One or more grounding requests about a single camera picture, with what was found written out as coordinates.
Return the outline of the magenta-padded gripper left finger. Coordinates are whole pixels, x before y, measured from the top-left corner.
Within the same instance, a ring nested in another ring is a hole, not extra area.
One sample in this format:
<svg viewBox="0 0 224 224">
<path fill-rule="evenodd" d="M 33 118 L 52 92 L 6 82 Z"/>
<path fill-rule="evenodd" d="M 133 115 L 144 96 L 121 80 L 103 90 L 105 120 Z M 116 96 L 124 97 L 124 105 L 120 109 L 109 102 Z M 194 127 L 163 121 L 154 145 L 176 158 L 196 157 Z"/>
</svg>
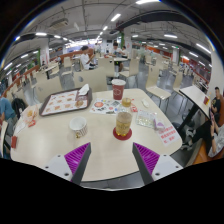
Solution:
<svg viewBox="0 0 224 224">
<path fill-rule="evenodd" d="M 86 143 L 65 155 L 55 155 L 43 167 L 43 169 L 76 185 L 79 185 L 81 183 L 90 154 L 91 143 Z"/>
</svg>

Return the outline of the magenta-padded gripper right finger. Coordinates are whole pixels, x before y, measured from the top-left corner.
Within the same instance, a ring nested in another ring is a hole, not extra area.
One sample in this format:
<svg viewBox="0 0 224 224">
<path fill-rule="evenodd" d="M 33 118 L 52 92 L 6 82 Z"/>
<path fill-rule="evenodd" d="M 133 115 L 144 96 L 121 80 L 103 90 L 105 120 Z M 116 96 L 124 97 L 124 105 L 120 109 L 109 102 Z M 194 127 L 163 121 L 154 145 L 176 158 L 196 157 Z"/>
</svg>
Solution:
<svg viewBox="0 0 224 224">
<path fill-rule="evenodd" d="M 156 152 L 138 143 L 133 144 L 132 153 L 145 185 L 182 169 L 171 156 Z"/>
</svg>

